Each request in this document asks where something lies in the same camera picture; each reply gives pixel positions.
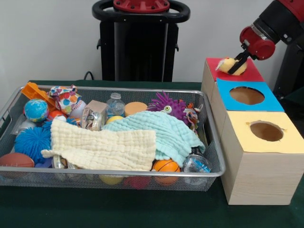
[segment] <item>circular hole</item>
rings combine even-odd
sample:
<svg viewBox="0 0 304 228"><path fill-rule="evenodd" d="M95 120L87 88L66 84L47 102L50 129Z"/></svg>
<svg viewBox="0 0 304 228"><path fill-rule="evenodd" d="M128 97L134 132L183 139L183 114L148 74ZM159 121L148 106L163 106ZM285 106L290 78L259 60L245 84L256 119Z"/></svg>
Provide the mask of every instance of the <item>circular hole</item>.
<svg viewBox="0 0 304 228"><path fill-rule="evenodd" d="M281 128L271 122L258 121L250 125L251 132L258 138L275 142L283 138Z"/></svg>
<svg viewBox="0 0 304 228"><path fill-rule="evenodd" d="M243 86L231 89L230 96L236 101L247 105L256 105L265 100L264 95L260 91Z"/></svg>

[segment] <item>orange basketball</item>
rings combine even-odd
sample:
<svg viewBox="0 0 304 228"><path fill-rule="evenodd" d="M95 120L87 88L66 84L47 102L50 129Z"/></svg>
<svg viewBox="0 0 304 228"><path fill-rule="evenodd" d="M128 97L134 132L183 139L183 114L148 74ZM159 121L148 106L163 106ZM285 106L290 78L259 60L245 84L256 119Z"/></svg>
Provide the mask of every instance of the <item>orange basketball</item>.
<svg viewBox="0 0 304 228"><path fill-rule="evenodd" d="M153 167L153 170L157 172L180 172L181 169L179 165L174 162L172 159L170 160L159 160L157 161ZM155 177L155 181L163 186L170 186L174 184L178 180L178 177Z"/></svg>

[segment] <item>wire mesh basket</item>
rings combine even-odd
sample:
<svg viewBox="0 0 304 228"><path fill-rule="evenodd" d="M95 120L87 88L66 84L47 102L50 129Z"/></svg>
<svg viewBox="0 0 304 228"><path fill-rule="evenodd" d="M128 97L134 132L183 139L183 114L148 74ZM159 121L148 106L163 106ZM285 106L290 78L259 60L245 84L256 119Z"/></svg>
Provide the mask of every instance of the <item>wire mesh basket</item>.
<svg viewBox="0 0 304 228"><path fill-rule="evenodd" d="M39 86L48 91L51 86ZM28 99L19 88L0 112L0 156L12 152L16 131L25 120L23 107ZM204 153L211 164L211 173L154 172L154 171L106 171L85 169L21 168L0 166L0 186L147 189L147 190L194 190L207 191L214 180L225 171L225 163L219 138L207 97L200 91L152 90L126 88L78 87L78 94L87 104L91 100L106 102L111 93L119 92L122 100L150 103L156 92L168 92L173 99L203 105L199 113L198 135L206 145Z"/></svg>

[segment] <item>bottle cap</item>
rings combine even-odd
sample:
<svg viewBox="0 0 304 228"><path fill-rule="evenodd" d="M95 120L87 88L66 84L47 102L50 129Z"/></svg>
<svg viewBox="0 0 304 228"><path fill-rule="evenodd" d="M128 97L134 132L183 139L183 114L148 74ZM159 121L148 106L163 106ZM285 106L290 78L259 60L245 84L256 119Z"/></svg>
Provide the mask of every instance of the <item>bottle cap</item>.
<svg viewBox="0 0 304 228"><path fill-rule="evenodd" d="M121 96L120 94L118 94L118 93L112 93L112 94L111 94L111 98L112 98L112 99L117 99L117 100L118 100L118 99L121 99L122 96Z"/></svg>

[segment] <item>cloth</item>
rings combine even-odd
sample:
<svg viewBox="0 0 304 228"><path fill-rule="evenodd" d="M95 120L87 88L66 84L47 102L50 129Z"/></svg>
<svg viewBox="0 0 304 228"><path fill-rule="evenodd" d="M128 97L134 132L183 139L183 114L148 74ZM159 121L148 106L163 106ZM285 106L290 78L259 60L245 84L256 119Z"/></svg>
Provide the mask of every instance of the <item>cloth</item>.
<svg viewBox="0 0 304 228"><path fill-rule="evenodd" d="M155 157L155 131L92 132L53 120L52 150L44 158L61 155L83 169L149 171Z"/></svg>
<svg viewBox="0 0 304 228"><path fill-rule="evenodd" d="M70 89L63 86L52 87L47 93L55 100L55 106L64 114L70 115L73 107L80 101L81 95L77 94L77 87L72 85Z"/></svg>
<svg viewBox="0 0 304 228"><path fill-rule="evenodd" d="M172 158L180 167L191 153L192 147L205 151L204 144L181 120L163 112L144 111L116 120L103 127L103 130L130 131L155 130L157 160Z"/></svg>

